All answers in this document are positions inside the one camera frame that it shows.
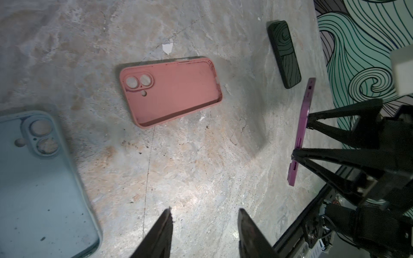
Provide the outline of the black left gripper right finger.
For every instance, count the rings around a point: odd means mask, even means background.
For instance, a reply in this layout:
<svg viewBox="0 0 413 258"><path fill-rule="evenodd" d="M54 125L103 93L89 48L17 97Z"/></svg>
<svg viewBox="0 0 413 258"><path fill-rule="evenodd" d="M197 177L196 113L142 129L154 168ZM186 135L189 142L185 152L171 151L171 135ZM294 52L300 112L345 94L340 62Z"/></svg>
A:
<svg viewBox="0 0 413 258"><path fill-rule="evenodd" d="M278 258L276 251L245 211L238 213L239 254L241 258Z"/></svg>

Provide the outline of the black phone case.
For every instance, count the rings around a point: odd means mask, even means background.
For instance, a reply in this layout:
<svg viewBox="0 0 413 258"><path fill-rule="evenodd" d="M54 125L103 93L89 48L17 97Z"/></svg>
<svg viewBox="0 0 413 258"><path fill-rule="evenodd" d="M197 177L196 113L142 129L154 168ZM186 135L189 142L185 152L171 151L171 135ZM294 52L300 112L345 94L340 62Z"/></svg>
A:
<svg viewBox="0 0 413 258"><path fill-rule="evenodd" d="M284 20L271 22L267 34L284 87L291 89L301 82L302 77L287 22Z"/></svg>

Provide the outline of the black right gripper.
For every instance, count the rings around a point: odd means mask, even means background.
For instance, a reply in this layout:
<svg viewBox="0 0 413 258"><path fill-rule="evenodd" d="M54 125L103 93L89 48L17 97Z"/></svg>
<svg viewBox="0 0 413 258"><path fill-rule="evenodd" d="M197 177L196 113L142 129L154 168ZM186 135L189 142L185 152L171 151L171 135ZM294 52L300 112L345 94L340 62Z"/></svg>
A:
<svg viewBox="0 0 413 258"><path fill-rule="evenodd" d="M355 206L405 213L413 207L413 108L381 117L382 106L374 98L309 114L306 128L359 149L302 148L291 157Z"/></svg>

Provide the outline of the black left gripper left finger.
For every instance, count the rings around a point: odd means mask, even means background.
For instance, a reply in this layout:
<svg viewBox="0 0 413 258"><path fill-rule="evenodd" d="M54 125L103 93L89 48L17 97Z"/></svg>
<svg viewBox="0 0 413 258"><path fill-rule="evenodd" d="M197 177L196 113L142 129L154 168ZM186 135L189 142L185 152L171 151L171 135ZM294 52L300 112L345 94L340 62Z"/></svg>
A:
<svg viewBox="0 0 413 258"><path fill-rule="evenodd" d="M169 258L171 255L172 235L173 217L171 208L167 208L130 258Z"/></svg>

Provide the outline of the black phone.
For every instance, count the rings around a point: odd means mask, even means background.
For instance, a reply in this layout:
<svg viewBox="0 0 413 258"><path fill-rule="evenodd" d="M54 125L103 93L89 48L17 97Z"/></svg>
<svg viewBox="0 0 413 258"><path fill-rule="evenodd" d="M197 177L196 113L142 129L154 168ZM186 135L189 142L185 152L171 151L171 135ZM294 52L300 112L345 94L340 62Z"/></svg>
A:
<svg viewBox="0 0 413 258"><path fill-rule="evenodd" d="M316 84L315 77L312 77L308 80L302 106L301 106L294 149L301 149L303 142L304 142L304 136L305 136L305 131L307 128L308 115L309 115L309 111L311 107L311 102L313 99L315 84ZM298 162L295 161L294 159L291 159L287 181L288 181L288 184L292 187L295 185L297 170L298 170Z"/></svg>

